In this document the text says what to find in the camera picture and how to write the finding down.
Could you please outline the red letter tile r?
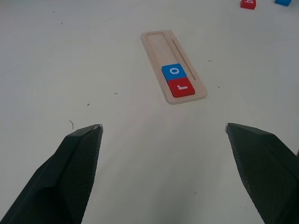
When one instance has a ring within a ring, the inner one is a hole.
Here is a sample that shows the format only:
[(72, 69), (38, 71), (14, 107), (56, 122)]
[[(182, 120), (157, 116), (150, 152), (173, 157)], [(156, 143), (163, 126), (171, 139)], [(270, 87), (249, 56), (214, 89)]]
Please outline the red letter tile r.
[(187, 77), (172, 79), (168, 82), (170, 91), (175, 98), (191, 96), (195, 94), (195, 89)]

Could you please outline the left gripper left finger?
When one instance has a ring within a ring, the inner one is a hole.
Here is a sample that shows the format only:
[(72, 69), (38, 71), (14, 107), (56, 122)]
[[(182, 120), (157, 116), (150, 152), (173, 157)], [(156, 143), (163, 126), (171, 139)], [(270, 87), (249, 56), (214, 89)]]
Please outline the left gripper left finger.
[(103, 126), (67, 135), (32, 175), (0, 224), (81, 224), (93, 188)]

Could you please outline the wooden tile holder rack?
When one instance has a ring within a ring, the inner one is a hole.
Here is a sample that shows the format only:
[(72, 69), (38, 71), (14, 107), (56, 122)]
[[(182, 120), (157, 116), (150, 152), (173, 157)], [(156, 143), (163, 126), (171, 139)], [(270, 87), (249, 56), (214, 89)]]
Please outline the wooden tile holder rack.
[[(207, 96), (205, 86), (171, 30), (143, 33), (141, 39), (166, 101), (169, 104), (186, 103), (200, 100)], [(181, 98), (173, 97), (161, 68), (164, 65), (176, 63), (181, 64), (183, 67), (187, 78), (195, 89), (194, 95)]]

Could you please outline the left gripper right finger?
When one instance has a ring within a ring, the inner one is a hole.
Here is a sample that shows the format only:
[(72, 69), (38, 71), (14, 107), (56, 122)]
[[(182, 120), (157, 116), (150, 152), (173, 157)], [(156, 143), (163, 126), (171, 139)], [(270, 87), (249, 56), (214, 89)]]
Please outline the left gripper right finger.
[(299, 224), (299, 156), (276, 135), (227, 123), (241, 181), (265, 224)]

